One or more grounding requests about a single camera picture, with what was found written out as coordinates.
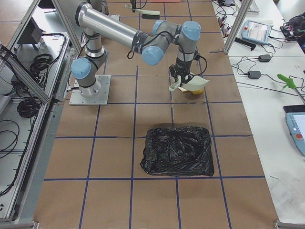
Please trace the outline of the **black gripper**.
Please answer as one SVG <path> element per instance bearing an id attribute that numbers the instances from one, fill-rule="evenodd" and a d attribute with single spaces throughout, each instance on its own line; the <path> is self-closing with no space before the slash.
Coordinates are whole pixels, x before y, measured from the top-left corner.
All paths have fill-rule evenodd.
<path id="1" fill-rule="evenodd" d="M 190 63 L 176 63 L 169 66 L 170 75 L 174 79 L 174 82 L 178 81 L 178 76 L 181 77 L 182 83 L 188 83 L 192 80 L 190 75 Z"/>
<path id="2" fill-rule="evenodd" d="M 132 5 L 132 12 L 135 12 L 137 9 L 137 0 L 130 0 L 130 3 Z"/>

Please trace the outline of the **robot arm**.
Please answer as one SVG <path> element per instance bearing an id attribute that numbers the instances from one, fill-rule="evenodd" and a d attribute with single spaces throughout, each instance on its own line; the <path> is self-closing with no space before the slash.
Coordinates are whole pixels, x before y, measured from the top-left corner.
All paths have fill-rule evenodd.
<path id="1" fill-rule="evenodd" d="M 95 10 L 97 10 L 103 14 L 109 15 L 109 9 L 108 9 L 106 0 L 87 0 L 87 2 L 89 4 L 91 4 L 91 6 Z M 130 3 L 131 3 L 131 7 L 132 7 L 132 12 L 135 13 L 137 2 L 136 2 L 136 0 L 131 0 Z"/>
<path id="2" fill-rule="evenodd" d="M 132 52 L 141 54 L 143 61 L 151 66 L 157 65 L 163 58 L 170 44 L 178 46 L 175 64 L 169 67 L 174 83 L 170 91 L 181 87 L 188 91 L 204 88 L 205 81 L 190 73 L 193 60 L 199 59 L 196 50 L 200 38 L 201 26 L 195 21 L 175 24 L 157 20 L 152 29 L 152 36 L 136 30 L 110 16 L 96 10 L 85 0 L 72 0 L 63 7 L 68 17 L 79 27 L 93 31 L 128 46 Z"/>

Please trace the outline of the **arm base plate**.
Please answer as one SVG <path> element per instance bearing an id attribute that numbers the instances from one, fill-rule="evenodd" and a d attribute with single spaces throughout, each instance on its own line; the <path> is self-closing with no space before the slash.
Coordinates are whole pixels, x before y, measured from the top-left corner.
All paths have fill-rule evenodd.
<path id="1" fill-rule="evenodd" d="M 95 75 L 96 82 L 92 87 L 80 87 L 75 81 L 70 97 L 70 105 L 107 105 L 111 75 Z"/>
<path id="2" fill-rule="evenodd" d="M 119 14 L 110 14 L 109 15 L 112 19 L 119 21 L 120 20 L 120 15 Z"/>

